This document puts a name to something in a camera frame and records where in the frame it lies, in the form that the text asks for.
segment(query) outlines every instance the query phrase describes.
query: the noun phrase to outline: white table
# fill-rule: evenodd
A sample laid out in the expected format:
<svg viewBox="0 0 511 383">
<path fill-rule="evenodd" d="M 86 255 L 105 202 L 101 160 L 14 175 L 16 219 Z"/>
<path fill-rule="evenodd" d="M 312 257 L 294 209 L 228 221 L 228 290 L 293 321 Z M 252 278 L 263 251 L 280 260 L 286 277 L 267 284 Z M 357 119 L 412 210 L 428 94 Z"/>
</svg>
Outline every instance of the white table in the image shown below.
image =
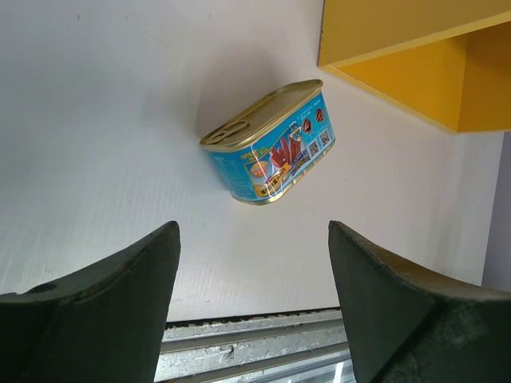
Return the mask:
<svg viewBox="0 0 511 383">
<path fill-rule="evenodd" d="M 176 220 L 169 320 L 337 306 L 327 225 L 479 283 L 502 135 L 450 136 L 315 66 L 322 0 L 0 4 L 0 292 Z M 200 137 L 322 78 L 337 143 L 280 201 L 236 202 Z"/>
</svg>

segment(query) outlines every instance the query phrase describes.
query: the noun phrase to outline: can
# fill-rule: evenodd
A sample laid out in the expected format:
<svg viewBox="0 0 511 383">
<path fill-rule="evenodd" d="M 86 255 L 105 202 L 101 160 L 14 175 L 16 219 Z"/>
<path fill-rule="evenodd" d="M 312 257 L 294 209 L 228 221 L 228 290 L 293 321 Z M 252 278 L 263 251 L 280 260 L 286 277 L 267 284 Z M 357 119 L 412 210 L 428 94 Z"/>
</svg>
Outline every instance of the can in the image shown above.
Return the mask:
<svg viewBox="0 0 511 383">
<path fill-rule="evenodd" d="M 276 201 L 327 154 L 335 136 L 322 86 L 285 85 L 200 141 L 235 199 Z"/>
</svg>

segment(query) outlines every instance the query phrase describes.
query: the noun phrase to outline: blue label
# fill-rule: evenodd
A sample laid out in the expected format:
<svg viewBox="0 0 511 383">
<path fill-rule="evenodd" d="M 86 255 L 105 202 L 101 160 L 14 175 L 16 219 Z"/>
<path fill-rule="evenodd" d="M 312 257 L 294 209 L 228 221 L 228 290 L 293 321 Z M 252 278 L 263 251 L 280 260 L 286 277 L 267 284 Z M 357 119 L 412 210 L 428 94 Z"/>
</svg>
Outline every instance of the blue label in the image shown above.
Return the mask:
<svg viewBox="0 0 511 383">
<path fill-rule="evenodd" d="M 235 198 L 264 202 L 282 193 L 334 142 L 320 93 L 253 145 L 211 156 Z"/>
</svg>

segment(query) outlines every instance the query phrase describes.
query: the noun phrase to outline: yellow box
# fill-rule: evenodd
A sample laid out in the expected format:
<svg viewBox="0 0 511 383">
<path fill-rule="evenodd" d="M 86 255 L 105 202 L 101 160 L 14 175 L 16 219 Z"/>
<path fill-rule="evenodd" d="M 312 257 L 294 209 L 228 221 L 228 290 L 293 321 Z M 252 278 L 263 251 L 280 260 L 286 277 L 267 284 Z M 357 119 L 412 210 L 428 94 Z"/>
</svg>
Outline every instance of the yellow box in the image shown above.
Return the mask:
<svg viewBox="0 0 511 383">
<path fill-rule="evenodd" d="M 319 66 L 448 132 L 511 130 L 511 0 L 326 0 Z"/>
</svg>

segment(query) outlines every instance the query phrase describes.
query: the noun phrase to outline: tin can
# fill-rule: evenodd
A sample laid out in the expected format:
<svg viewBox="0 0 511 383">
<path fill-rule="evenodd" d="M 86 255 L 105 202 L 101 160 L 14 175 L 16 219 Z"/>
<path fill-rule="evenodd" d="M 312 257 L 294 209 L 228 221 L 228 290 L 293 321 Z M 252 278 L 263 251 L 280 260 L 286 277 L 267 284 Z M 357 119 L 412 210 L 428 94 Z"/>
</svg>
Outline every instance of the tin can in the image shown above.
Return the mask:
<svg viewBox="0 0 511 383">
<path fill-rule="evenodd" d="M 332 147 L 321 80 L 268 94 L 200 141 L 239 201 L 276 201 Z"/>
</svg>

